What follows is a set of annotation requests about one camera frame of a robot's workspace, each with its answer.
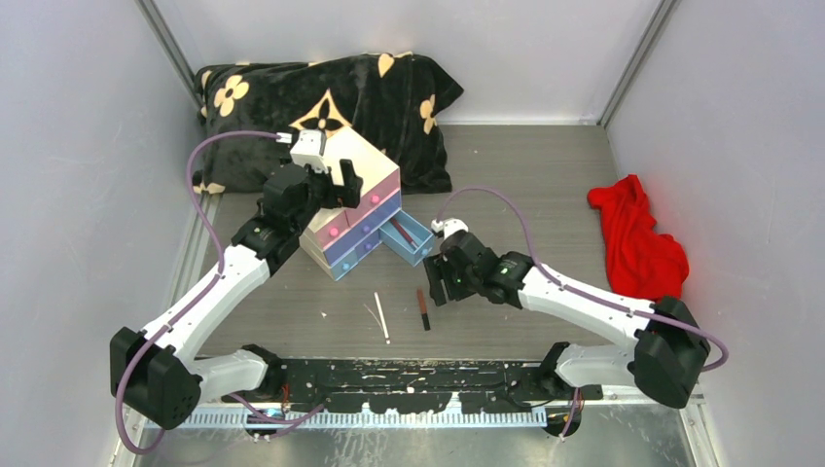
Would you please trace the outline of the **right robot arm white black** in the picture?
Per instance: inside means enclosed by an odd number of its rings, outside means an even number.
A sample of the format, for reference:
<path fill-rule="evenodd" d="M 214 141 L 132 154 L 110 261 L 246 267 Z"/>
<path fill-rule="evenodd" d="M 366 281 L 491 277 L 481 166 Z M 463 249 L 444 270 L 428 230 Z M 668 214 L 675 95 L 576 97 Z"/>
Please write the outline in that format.
<path fill-rule="evenodd" d="M 604 338 L 554 343 L 534 383 L 552 399 L 595 385 L 634 387 L 673 409 L 687 406 L 710 354 L 707 334 L 679 299 L 633 299 L 567 277 L 520 252 L 497 255 L 459 231 L 424 259 L 436 306 L 478 295 L 548 314 Z"/>

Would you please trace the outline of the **red makeup pencil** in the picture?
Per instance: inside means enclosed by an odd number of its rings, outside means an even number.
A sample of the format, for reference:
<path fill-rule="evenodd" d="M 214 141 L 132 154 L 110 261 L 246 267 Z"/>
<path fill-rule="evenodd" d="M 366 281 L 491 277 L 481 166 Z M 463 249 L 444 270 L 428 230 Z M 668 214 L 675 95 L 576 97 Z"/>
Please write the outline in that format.
<path fill-rule="evenodd" d="M 417 248 L 417 243 L 414 238 L 410 235 L 410 233 L 401 225 L 401 223 L 396 218 L 391 218 L 390 223 L 395 228 L 395 230 L 399 233 L 399 235 L 407 242 L 407 244 L 412 248 Z"/>

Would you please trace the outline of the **pastel mini drawer organizer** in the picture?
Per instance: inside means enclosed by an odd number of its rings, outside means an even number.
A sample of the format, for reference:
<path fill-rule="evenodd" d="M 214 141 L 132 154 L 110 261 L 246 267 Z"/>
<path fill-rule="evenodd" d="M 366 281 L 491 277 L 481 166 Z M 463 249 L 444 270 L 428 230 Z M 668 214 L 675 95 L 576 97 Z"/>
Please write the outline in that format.
<path fill-rule="evenodd" d="M 301 247 L 334 280 L 353 271 L 382 244 L 411 266 L 419 265 L 431 253 L 434 236 L 402 209 L 400 167 L 351 128 L 326 141 L 324 160 L 336 183 L 341 182 L 341 159 L 352 160 L 363 179 L 360 205 L 320 210 L 304 230 Z M 399 235 L 391 218 L 410 233 L 416 249 Z"/>

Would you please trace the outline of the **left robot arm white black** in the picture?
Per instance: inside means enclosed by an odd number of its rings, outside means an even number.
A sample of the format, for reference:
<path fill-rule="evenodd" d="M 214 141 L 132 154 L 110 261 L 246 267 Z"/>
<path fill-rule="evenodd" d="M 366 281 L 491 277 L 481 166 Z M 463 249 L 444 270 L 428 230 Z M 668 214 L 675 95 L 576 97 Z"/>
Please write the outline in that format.
<path fill-rule="evenodd" d="M 339 165 L 339 185 L 331 170 L 293 163 L 279 169 L 265 183 L 256 215 L 220 251 L 210 273 L 143 329 L 123 327 L 115 334 L 110 378 L 117 410 L 129 407 L 171 430 L 202 402 L 242 392 L 269 402 L 281 394 L 282 361 L 256 344 L 222 357 L 197 354 L 235 307 L 299 249 L 321 209 L 359 205 L 363 179 L 352 161 Z"/>

